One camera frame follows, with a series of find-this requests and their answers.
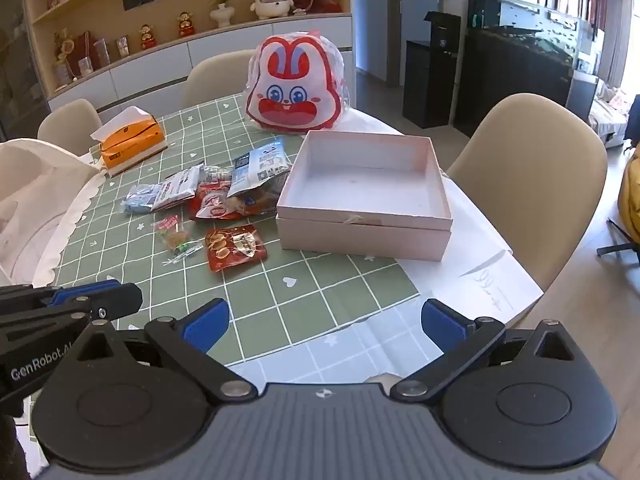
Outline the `white paper sheet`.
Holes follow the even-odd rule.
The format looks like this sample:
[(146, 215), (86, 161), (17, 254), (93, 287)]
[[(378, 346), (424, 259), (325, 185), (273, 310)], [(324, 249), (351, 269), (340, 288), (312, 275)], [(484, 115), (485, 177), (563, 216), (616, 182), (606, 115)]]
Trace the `white paper sheet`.
[(509, 244), (448, 174), (442, 174), (454, 223), (442, 260), (398, 263), (421, 296), (435, 297), (471, 318), (515, 325), (544, 292)]

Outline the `clear hawthorn candy packet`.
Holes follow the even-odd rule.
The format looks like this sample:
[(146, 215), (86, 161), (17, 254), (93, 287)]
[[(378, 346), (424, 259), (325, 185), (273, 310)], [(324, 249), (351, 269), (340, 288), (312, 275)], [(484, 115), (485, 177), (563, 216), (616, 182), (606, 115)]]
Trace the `clear hawthorn candy packet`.
[(177, 264), (203, 249), (203, 243), (192, 238), (178, 214), (161, 218), (153, 224), (153, 230), (165, 247), (164, 266)]

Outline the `white red snack packet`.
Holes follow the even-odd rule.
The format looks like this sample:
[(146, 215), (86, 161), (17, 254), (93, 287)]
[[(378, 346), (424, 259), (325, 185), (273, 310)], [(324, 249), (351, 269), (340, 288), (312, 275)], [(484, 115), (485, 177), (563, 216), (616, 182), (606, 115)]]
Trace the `white red snack packet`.
[(180, 170), (163, 180), (155, 197), (152, 211), (175, 207), (193, 198), (198, 189), (203, 167), (204, 164), (201, 162), (188, 169)]

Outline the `fish tank cabinet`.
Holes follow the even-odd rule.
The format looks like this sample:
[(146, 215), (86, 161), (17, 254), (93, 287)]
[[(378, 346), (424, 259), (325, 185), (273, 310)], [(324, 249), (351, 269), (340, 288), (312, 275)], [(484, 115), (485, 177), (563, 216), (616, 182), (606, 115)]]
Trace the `fish tank cabinet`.
[(533, 93), (587, 120), (604, 31), (516, 0), (469, 0), (454, 126), (472, 136), (507, 96)]

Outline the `blue candy packet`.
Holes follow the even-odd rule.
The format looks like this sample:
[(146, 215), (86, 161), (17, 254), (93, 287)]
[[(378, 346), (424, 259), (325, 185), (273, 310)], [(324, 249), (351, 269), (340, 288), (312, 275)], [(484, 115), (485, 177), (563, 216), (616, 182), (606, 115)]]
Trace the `blue candy packet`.
[(160, 194), (160, 185), (136, 184), (122, 200), (122, 211), (125, 214), (148, 214), (154, 208), (157, 195)]

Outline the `beige chair far left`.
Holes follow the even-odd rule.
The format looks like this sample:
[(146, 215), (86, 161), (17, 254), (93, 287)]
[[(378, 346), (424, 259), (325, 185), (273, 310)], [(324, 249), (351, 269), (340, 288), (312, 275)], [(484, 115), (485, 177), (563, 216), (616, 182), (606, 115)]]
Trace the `beige chair far left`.
[(101, 119), (93, 105), (86, 99), (78, 99), (44, 118), (37, 139), (82, 156), (96, 144), (91, 135), (101, 127)]

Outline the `white round plush toy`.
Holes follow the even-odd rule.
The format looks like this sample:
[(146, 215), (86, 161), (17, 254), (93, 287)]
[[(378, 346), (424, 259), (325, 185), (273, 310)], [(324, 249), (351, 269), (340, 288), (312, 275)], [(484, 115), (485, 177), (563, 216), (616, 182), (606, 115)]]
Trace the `white round plush toy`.
[(259, 21), (285, 18), (293, 8), (293, 0), (254, 0), (250, 5), (250, 10), (256, 14)]

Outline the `blue white snack bag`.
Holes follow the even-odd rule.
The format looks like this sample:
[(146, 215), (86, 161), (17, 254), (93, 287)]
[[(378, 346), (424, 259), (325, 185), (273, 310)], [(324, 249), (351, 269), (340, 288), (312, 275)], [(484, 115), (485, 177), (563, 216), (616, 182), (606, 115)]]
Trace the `blue white snack bag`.
[(234, 161), (229, 197), (262, 192), (278, 198), (284, 188), (291, 166), (283, 142), (276, 139), (253, 148)]

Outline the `red snack bag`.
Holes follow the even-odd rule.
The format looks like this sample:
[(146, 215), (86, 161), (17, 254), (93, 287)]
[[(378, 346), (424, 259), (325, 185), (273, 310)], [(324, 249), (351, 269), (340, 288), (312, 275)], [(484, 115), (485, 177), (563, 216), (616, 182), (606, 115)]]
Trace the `red snack bag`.
[(194, 199), (190, 201), (190, 219), (238, 220), (268, 214), (276, 208), (278, 198), (260, 188), (229, 196), (230, 185), (221, 182), (205, 182), (198, 185)]

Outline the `red figurine left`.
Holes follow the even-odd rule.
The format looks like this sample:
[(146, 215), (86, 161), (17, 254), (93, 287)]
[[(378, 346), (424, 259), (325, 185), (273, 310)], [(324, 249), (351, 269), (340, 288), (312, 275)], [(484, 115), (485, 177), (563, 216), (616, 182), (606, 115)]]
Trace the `red figurine left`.
[(139, 29), (140, 32), (140, 48), (142, 50), (149, 50), (156, 46), (156, 39), (153, 32), (153, 27), (149, 24), (144, 24)]

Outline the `red figurine right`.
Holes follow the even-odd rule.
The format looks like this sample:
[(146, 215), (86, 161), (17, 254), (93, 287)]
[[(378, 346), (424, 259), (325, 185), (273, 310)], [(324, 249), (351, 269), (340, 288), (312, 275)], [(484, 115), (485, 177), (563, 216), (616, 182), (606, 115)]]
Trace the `red figurine right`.
[(192, 14), (190, 12), (181, 12), (178, 16), (179, 37), (184, 38), (195, 34), (192, 22)]

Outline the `black water dispenser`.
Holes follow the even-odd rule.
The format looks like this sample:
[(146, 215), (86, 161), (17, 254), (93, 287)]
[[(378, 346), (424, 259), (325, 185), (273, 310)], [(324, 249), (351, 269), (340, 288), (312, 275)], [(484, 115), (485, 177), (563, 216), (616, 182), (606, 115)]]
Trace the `black water dispenser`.
[(449, 122), (460, 47), (459, 15), (430, 11), (428, 41), (408, 40), (402, 116), (422, 129)]

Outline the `white ceramic vase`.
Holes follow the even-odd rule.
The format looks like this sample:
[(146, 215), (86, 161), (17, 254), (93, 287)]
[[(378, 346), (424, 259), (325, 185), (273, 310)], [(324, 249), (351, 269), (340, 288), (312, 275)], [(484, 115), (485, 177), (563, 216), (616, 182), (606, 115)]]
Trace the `white ceramic vase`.
[(217, 23), (219, 28), (229, 27), (234, 17), (235, 8), (230, 4), (230, 0), (214, 0), (209, 17)]

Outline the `red orange snack pouch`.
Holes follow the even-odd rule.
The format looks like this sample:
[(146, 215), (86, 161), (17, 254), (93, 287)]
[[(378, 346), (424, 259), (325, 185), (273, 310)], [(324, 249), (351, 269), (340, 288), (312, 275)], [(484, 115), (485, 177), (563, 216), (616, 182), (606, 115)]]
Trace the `red orange snack pouch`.
[(204, 245), (209, 270), (214, 273), (268, 257), (262, 236), (252, 224), (211, 230)]

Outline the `orange tissue box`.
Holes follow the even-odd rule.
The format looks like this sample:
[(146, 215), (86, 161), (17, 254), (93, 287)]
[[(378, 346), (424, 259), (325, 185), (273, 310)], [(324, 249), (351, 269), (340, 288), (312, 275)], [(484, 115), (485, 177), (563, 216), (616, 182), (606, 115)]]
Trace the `orange tissue box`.
[(115, 177), (168, 148), (164, 130), (155, 117), (137, 106), (125, 108), (96, 130), (107, 174)]

